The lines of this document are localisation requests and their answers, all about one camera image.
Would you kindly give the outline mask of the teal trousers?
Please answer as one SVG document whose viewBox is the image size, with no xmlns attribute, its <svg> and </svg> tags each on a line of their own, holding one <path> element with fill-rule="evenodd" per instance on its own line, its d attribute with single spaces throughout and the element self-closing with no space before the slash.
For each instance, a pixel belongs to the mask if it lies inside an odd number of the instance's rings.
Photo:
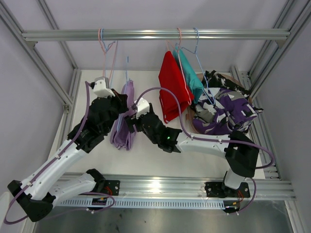
<svg viewBox="0 0 311 233">
<path fill-rule="evenodd" d="M 195 71 L 191 67 L 189 61 L 187 60 L 186 56 L 184 55 L 184 53 L 181 49 L 180 49 L 179 53 L 180 53 L 180 60 L 182 63 L 182 67 L 183 67 L 187 86 L 194 96 L 193 102 L 197 103 L 200 96 L 203 94 L 204 86 L 201 83 L 201 81 L 199 80 L 199 78 L 197 77 Z M 175 50 L 173 51 L 173 57 L 174 57 L 175 61 L 177 62 L 177 65 L 179 67 L 178 57 L 177 57 L 177 53 Z"/>
</svg>

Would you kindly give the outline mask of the red trousers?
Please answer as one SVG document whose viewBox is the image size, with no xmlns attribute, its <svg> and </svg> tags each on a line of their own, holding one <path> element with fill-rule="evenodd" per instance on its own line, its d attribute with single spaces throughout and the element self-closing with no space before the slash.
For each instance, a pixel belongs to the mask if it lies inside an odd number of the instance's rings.
<svg viewBox="0 0 311 233">
<path fill-rule="evenodd" d="M 170 51 L 167 51 L 164 55 L 158 78 L 160 86 L 174 94 L 171 95 L 165 90 L 159 91 L 163 119 L 165 123 L 169 123 L 187 109 L 194 100 L 194 95 L 186 84 L 182 72 Z"/>
</svg>

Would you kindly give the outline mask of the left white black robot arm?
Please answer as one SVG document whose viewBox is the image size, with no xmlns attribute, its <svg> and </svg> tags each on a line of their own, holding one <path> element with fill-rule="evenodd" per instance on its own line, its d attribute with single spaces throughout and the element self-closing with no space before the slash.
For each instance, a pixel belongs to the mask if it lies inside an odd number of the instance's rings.
<svg viewBox="0 0 311 233">
<path fill-rule="evenodd" d="M 55 155 L 28 178 L 8 184 L 8 189 L 32 222 L 45 218 L 60 202 L 92 192 L 111 194 L 104 176 L 96 169 L 56 185 L 56 181 L 76 162 L 88 155 L 107 136 L 119 115 L 128 110 L 128 96 L 112 90 L 107 97 L 86 100 L 86 112 L 80 123 L 68 134 Z"/>
</svg>

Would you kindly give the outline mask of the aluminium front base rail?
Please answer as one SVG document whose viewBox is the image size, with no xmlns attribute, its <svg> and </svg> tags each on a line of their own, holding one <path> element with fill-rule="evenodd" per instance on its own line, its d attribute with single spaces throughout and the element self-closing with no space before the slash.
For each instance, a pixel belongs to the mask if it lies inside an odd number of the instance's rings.
<svg viewBox="0 0 311 233">
<path fill-rule="evenodd" d="M 151 199 L 198 199 L 205 198 L 206 182 L 221 182 L 222 179 L 157 177 L 136 175 L 107 175 L 107 180 L 119 180 L 120 197 Z M 296 194 L 290 181 L 255 180 L 255 200 L 295 200 Z"/>
</svg>

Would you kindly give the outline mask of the light blue wire hanger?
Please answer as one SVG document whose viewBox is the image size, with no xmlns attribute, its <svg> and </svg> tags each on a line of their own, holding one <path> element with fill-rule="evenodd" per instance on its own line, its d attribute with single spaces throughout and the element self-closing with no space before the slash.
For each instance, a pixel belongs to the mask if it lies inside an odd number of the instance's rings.
<svg viewBox="0 0 311 233">
<path fill-rule="evenodd" d="M 99 40 L 101 49 L 102 49 L 103 54 L 104 54 L 104 58 L 103 58 L 103 77 L 104 78 L 108 78 L 108 83 L 111 86 L 112 82 L 113 82 L 113 77 L 114 77 L 114 70 L 115 70 L 115 63 L 116 63 L 116 58 L 117 58 L 117 53 L 118 53 L 119 42 L 118 41 L 112 41 L 111 43 L 106 44 L 105 41 L 104 41 L 104 28 L 100 28 L 98 30 L 98 40 Z M 113 59 L 112 59 L 112 65 L 111 65 L 110 73 L 107 76 L 106 75 L 106 59 L 107 59 L 108 52 L 112 49 L 113 46 L 115 46 L 114 55 L 113 55 Z"/>
</svg>

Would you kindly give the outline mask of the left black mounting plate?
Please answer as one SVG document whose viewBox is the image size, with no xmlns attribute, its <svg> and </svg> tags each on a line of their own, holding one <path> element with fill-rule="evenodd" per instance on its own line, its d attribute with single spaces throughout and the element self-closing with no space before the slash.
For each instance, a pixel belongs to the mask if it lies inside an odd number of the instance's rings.
<svg viewBox="0 0 311 233">
<path fill-rule="evenodd" d="M 111 196 L 118 196 L 120 191 L 120 184 L 119 180 L 105 180 L 101 182 L 98 187 L 98 191 L 100 193 L 109 194 Z"/>
</svg>

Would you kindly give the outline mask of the purple camouflage trousers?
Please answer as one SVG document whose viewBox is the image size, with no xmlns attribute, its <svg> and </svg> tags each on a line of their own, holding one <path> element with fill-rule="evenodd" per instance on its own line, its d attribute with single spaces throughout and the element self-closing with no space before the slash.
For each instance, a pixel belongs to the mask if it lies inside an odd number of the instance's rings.
<svg viewBox="0 0 311 233">
<path fill-rule="evenodd" d="M 223 88 L 211 88 L 216 105 L 202 94 L 195 106 L 192 124 L 200 134 L 225 135 L 233 131 L 248 133 L 253 120 L 263 112 L 250 105 L 242 94 Z"/>
</svg>

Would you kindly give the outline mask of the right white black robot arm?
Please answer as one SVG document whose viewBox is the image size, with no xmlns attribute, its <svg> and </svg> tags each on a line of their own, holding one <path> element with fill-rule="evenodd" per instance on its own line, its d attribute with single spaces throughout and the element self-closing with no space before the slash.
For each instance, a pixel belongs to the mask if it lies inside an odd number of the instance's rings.
<svg viewBox="0 0 311 233">
<path fill-rule="evenodd" d="M 143 112 L 137 111 L 126 116 L 125 122 L 131 133 L 144 133 L 164 152 L 200 152 L 226 159 L 229 170 L 221 185 L 222 193 L 226 196 L 233 196 L 244 179 L 251 179 L 255 175 L 259 149 L 241 132 L 220 136 L 205 135 L 200 140 L 198 134 L 187 134 L 182 129 L 165 126 L 154 113 L 152 104 Z"/>
</svg>

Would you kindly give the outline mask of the salmon pink wire hanger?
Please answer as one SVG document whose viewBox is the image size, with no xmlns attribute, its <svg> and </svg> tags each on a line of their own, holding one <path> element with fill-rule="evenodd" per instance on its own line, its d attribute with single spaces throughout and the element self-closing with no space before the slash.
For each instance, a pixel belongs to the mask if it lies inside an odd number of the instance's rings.
<svg viewBox="0 0 311 233">
<path fill-rule="evenodd" d="M 179 62 L 179 67 L 180 67 L 180 70 L 181 70 L 181 73 L 182 73 L 182 77 L 183 77 L 183 81 L 184 81 L 184 87 L 185 87 L 185 91 L 188 95 L 188 105 L 191 105 L 192 104 L 192 100 L 191 100 L 191 97 L 190 97 L 190 91 L 188 90 L 188 86 L 187 86 L 187 83 L 186 83 L 186 79 L 185 79 L 185 75 L 184 75 L 184 71 L 183 71 L 183 67 L 182 67 L 182 63 L 181 63 L 181 60 L 180 60 L 180 45 L 181 45 L 181 42 L 182 42 L 182 33 L 181 33 L 181 30 L 180 28 L 177 27 L 177 30 L 178 30 L 178 33 L 179 33 L 179 42 L 177 43 L 177 49 L 175 49 L 175 46 L 172 45 L 172 43 L 169 41 L 169 40 L 166 40 L 166 48 L 167 48 L 167 51 L 170 51 L 170 47 L 173 48 L 173 50 L 176 51 L 177 53 L 177 57 L 178 57 L 178 62 Z"/>
</svg>

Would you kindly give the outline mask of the black white patterned trousers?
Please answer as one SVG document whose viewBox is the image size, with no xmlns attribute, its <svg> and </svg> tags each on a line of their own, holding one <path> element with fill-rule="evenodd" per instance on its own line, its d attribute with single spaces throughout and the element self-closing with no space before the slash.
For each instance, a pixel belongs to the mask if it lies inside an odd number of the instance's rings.
<svg viewBox="0 0 311 233">
<path fill-rule="evenodd" d="M 246 90 L 240 82 L 233 79 L 231 76 L 221 74 L 215 70 L 212 72 L 205 71 L 205 77 L 208 84 L 212 88 L 223 88 L 231 91 L 239 92 L 244 96 L 250 105 L 252 105 L 252 100 L 250 98 L 250 91 Z"/>
</svg>

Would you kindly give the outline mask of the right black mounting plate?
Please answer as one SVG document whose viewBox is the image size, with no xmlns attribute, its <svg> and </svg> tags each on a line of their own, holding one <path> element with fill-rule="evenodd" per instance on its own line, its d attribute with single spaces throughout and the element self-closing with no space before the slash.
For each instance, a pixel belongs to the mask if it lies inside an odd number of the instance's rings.
<svg viewBox="0 0 311 233">
<path fill-rule="evenodd" d="M 237 198 L 239 194 L 244 198 L 251 196 L 246 182 L 242 182 L 238 189 L 226 187 L 223 182 L 205 182 L 205 191 L 209 198 Z"/>
</svg>

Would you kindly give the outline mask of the translucent brown plastic basin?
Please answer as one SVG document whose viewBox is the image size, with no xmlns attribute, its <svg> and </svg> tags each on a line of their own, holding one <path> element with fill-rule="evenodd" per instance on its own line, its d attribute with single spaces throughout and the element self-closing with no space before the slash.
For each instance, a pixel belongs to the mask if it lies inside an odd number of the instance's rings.
<svg viewBox="0 0 311 233">
<path fill-rule="evenodd" d="M 205 95 L 201 95 L 199 102 L 191 107 L 189 120 L 192 128 L 201 134 L 224 135 L 232 131 L 246 133 L 257 116 L 252 106 L 250 92 L 240 82 L 228 75 L 206 71 L 208 82 L 215 104 L 211 104 Z"/>
</svg>

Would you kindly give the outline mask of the aluminium hanging rail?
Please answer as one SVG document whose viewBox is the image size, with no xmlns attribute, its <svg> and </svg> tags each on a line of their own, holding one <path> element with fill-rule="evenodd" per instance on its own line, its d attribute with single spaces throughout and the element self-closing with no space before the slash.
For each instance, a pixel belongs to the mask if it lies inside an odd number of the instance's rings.
<svg viewBox="0 0 311 233">
<path fill-rule="evenodd" d="M 22 37 L 30 41 L 96 41 L 103 40 L 285 40 L 290 32 L 285 29 L 171 29 L 171 30 L 34 30 L 25 31 Z"/>
</svg>

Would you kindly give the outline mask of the black mounting plate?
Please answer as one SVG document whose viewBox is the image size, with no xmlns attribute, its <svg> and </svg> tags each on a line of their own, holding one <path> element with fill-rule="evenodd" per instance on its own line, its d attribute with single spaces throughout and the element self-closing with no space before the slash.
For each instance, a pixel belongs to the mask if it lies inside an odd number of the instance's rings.
<svg viewBox="0 0 311 233">
<path fill-rule="evenodd" d="M 244 198 L 251 196 L 246 182 L 242 182 L 238 189 L 226 187 L 223 182 L 205 182 L 205 191 L 209 198 L 237 198 L 239 194 Z"/>
<path fill-rule="evenodd" d="M 119 180 L 105 180 L 101 182 L 98 187 L 98 191 L 100 193 L 109 194 L 111 196 L 118 196 L 120 191 L 120 184 Z"/>
</svg>

